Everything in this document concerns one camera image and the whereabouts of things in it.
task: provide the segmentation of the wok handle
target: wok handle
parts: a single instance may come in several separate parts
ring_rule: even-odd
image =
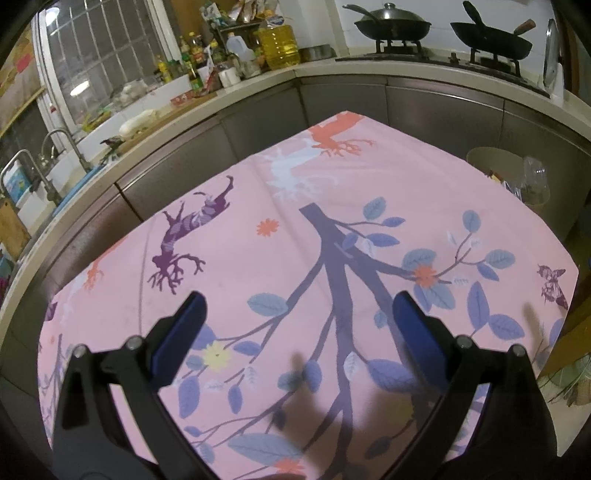
[[[532,28],[535,28],[535,22],[530,18],[514,29],[513,35],[523,35],[525,32],[529,32]]]
[[[466,10],[468,17],[470,17],[472,19],[472,21],[478,27],[478,30],[480,30],[480,33],[482,34],[482,36],[484,38],[486,38],[486,33],[487,33],[486,32],[486,25],[482,21],[482,17],[480,16],[480,13],[478,13],[478,10],[476,9],[476,7],[474,5],[472,5],[472,3],[469,2],[468,0],[464,0],[462,2],[462,4],[464,5],[464,10]]]
[[[380,19],[376,17],[373,13],[371,13],[363,7],[360,7],[359,5],[343,5],[343,8],[346,8],[347,10],[352,10],[353,12],[357,12],[358,14],[367,15],[369,18],[371,18],[374,22],[376,22],[379,25],[381,25],[382,23]]]

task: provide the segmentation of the gas stove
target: gas stove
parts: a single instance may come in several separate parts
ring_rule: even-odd
[[[410,61],[415,63],[428,63],[432,65],[442,65],[446,67],[468,70],[470,72],[481,73],[506,82],[519,85],[523,88],[539,93],[546,98],[550,94],[543,88],[538,87],[531,80],[521,76],[521,68],[516,60],[502,61],[497,55],[486,56],[487,53],[480,53],[475,49],[470,52],[470,60],[459,59],[455,52],[451,52],[449,57],[437,56],[431,54],[421,46],[420,42],[402,42],[402,44],[393,44],[387,41],[385,44],[376,42],[376,52],[361,56],[341,57],[336,61]]]

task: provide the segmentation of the butterfly print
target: butterfly print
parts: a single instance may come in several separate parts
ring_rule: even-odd
[[[566,302],[566,297],[558,285],[558,278],[566,272],[564,268],[558,270],[552,270],[546,265],[538,265],[540,268],[538,274],[545,280],[545,284],[542,287],[542,296],[546,301],[555,301],[557,305],[560,305],[565,310],[569,309],[569,304]]]

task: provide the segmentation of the faucet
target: faucet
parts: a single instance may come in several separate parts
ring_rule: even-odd
[[[23,148],[22,150],[19,150],[10,159],[10,161],[6,164],[6,166],[2,169],[2,172],[0,173],[0,191],[2,192],[2,194],[8,199],[8,201],[11,203],[11,206],[15,209],[15,211],[18,212],[18,208],[17,208],[16,204],[12,201],[12,197],[10,196],[10,194],[8,193],[8,191],[6,190],[6,185],[4,185],[4,177],[6,176],[6,173],[8,172],[8,170],[10,169],[10,167],[12,166],[12,164],[14,164],[16,162],[17,158],[20,155],[22,155],[22,154],[25,154],[29,158],[29,160],[31,161],[31,165],[33,166],[34,170],[39,175],[39,178],[41,179],[41,182],[43,183],[43,185],[45,185],[45,191],[47,193],[47,200],[49,200],[50,202],[55,203],[56,206],[58,206],[61,203],[61,200],[62,200],[61,195],[57,192],[57,190],[53,186],[53,183],[51,182],[51,180],[49,180],[43,174],[43,172],[39,168],[39,165],[37,165],[37,163],[35,162],[35,159],[31,155],[31,152],[29,152],[26,148]]]
[[[45,136],[45,138],[43,139],[43,143],[41,144],[41,154],[40,154],[41,162],[45,162],[45,157],[43,155],[43,151],[45,149],[45,145],[47,143],[47,140],[50,139],[51,136],[56,133],[63,133],[68,138],[70,145],[72,145],[72,149],[74,149],[74,153],[76,153],[76,156],[78,157],[78,160],[80,161],[80,165],[82,165],[82,168],[84,169],[84,171],[88,173],[90,170],[92,170],[91,163],[87,162],[86,159],[84,158],[84,156],[82,155],[82,153],[80,153],[80,150],[78,149],[78,146],[76,145],[76,143],[74,142],[74,139],[70,135],[70,132],[68,130],[66,130],[65,128],[56,128],[56,129],[52,130],[51,132],[49,132]],[[54,156],[53,156],[54,152],[55,152],[55,150],[52,148],[51,149],[51,159],[52,160],[54,159]]]

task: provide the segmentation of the yellow flower print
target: yellow flower print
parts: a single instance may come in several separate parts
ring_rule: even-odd
[[[207,345],[203,351],[203,363],[214,372],[219,372],[228,366],[231,356],[230,350],[224,350],[220,342],[213,342],[211,345]]]

